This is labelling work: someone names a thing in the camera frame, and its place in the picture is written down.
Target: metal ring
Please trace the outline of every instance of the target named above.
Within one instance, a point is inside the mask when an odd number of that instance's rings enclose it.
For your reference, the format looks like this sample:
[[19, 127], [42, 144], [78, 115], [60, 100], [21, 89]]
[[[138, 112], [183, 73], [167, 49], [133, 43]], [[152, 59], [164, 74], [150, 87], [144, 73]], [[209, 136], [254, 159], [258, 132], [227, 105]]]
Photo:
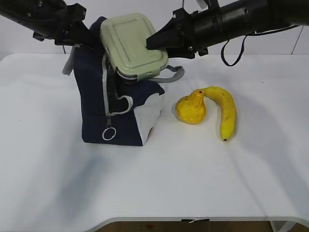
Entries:
[[[105, 138], [105, 134], [106, 134], [106, 132], [107, 132], [108, 130], [114, 130], [114, 132], [115, 132], [114, 135], [113, 135], [110, 139]], [[117, 134], [117, 131], [116, 131], [116, 129], [115, 129], [114, 127], [106, 128], [106, 129], [104, 130], [103, 134], [102, 134], [102, 138], [103, 138], [105, 141], [110, 141], [110, 140], [112, 140], [112, 139], [116, 136], [116, 134]]]

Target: zipper pull ring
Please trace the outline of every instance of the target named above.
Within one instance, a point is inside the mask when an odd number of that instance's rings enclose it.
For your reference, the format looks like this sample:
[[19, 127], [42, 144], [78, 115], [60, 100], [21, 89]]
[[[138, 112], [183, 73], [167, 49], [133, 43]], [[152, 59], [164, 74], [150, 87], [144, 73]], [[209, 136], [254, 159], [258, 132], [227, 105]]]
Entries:
[[[110, 130], [113, 130], [113, 135], [110, 138], [106, 138], [106, 133]], [[102, 138], [105, 141], [110, 141], [112, 140], [117, 134], [117, 130], [116, 128], [112, 127], [112, 117], [111, 115], [107, 115], [107, 119], [106, 119], [106, 129], [104, 130], [103, 134], [102, 134]]]

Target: light green lunch box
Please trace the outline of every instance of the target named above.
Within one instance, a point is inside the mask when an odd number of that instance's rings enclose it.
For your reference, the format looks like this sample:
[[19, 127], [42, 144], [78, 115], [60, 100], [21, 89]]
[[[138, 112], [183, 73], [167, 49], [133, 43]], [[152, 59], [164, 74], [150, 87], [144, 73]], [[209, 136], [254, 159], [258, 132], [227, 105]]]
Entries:
[[150, 20], [140, 13], [106, 19], [101, 40], [113, 69], [128, 82], [152, 79], [168, 66], [165, 49], [148, 50], [146, 40], [155, 34]]

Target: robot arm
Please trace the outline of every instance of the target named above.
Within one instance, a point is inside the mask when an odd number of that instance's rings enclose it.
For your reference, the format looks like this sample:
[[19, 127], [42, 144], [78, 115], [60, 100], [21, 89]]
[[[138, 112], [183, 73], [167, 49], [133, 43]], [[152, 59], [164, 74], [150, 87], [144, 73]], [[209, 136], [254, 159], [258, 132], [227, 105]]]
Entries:
[[97, 39], [83, 24], [86, 9], [67, 6], [63, 0], [0, 0], [0, 15], [34, 31], [39, 41], [55, 40], [56, 45], [83, 44], [95, 47]]
[[309, 0], [238, 0], [223, 7], [218, 0], [204, 1], [205, 11], [174, 11], [168, 24], [147, 40], [147, 48], [166, 48], [169, 57], [194, 58], [196, 52], [206, 55], [209, 46], [242, 35], [309, 25]]
[[[196, 52], [206, 55], [209, 46], [242, 35], [309, 24], [309, 0], [238, 0], [223, 7], [218, 0], [203, 1], [205, 11], [174, 11], [168, 24], [147, 40], [147, 48], [194, 58]], [[0, 15], [33, 30], [35, 39], [95, 48], [100, 41], [83, 24], [85, 13], [81, 5], [67, 6], [63, 0], [0, 0]]]

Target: white wall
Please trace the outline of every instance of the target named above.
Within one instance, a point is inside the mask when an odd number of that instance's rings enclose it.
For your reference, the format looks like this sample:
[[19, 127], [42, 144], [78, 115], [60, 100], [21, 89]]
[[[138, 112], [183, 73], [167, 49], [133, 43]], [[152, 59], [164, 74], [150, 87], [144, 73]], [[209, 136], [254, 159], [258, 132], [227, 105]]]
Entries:
[[[221, 5], [234, 0], [219, 0]], [[67, 4], [79, 3], [87, 8], [85, 24], [90, 26], [99, 16], [113, 17], [140, 12], [149, 17], [159, 30], [171, 18], [172, 11], [182, 5], [182, 0], [66, 0]], [[189, 12], [200, 10], [195, 0], [186, 0], [185, 8]], [[62, 53], [62, 48], [54, 46], [52, 41], [38, 42], [32, 38], [32, 32], [10, 20], [1, 17], [0, 58], [11, 53]], [[250, 37], [246, 42], [246, 54], [291, 54], [301, 28], [280, 34], [263, 37]], [[234, 39], [226, 48], [226, 54], [238, 54], [241, 38]], [[210, 47], [211, 54], [219, 54], [222, 44]]]

